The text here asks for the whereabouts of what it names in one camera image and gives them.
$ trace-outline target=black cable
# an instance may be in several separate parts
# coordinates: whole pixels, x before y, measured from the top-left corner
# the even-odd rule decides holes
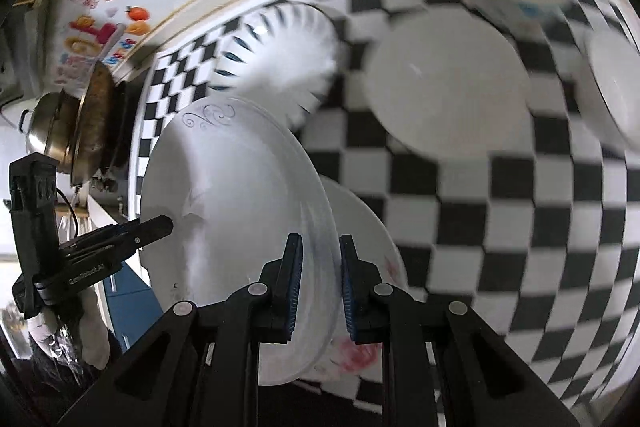
[[[71,203],[69,203],[69,200],[66,199],[64,192],[62,192],[62,190],[60,190],[59,188],[57,188],[56,190],[58,191],[58,194],[62,196],[62,199],[65,200],[66,206],[69,207],[69,212],[71,212],[71,217],[74,218],[74,225],[76,226],[76,233],[74,234],[75,239],[76,237],[78,237],[78,218],[76,217],[76,213],[74,212],[74,208],[71,206]]]
[[[2,102],[2,104],[0,104],[0,118],[2,118],[7,124],[9,124],[14,129],[18,129],[18,128],[15,126],[15,123],[10,121],[4,114],[2,114],[2,110],[4,109],[4,106],[9,105],[10,103],[17,102],[17,100],[20,100],[22,97],[23,95],[16,96],[15,98],[6,100],[5,102]]]

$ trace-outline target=metal pot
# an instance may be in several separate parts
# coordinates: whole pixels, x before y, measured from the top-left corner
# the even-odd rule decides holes
[[[65,174],[72,170],[79,106],[79,100],[64,91],[47,93],[33,110],[27,133],[28,152],[58,160],[58,171]]]
[[[113,77],[97,62],[82,96],[73,138],[71,184],[82,185],[100,168],[107,140],[107,122],[114,102]]]

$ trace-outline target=black and white checkered surface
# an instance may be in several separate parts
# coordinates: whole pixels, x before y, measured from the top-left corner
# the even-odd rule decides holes
[[[352,190],[385,223],[414,295],[462,296],[568,407],[597,397],[640,320],[640,156],[601,147],[578,113],[572,71],[580,60],[576,42],[592,28],[615,28],[633,41],[618,7],[573,0],[564,18],[529,39],[498,28],[529,72],[530,120],[516,145],[491,158],[436,163],[408,152],[369,110],[364,57],[405,13],[479,13],[466,0],[270,4],[284,1],[324,10],[350,49],[348,71],[308,118],[300,141],[321,174]],[[242,16],[229,20],[158,57],[141,102],[136,213],[162,129],[206,96],[220,41],[241,24]],[[364,396],[382,396],[375,380],[323,387],[377,410],[379,400]]]

